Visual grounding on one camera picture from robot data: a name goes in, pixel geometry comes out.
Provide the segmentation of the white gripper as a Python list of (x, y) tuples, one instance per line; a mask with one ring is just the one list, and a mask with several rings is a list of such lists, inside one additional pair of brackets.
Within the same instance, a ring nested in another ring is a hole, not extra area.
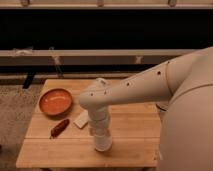
[(88, 111), (90, 134), (92, 136), (106, 136), (108, 134), (110, 115), (107, 107), (90, 109)]

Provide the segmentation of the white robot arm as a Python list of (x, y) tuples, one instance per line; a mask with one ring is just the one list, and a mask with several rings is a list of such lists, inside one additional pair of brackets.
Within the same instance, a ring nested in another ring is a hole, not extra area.
[(93, 120), (110, 105), (164, 101), (157, 171), (213, 171), (213, 46), (113, 85), (97, 79), (79, 97)]

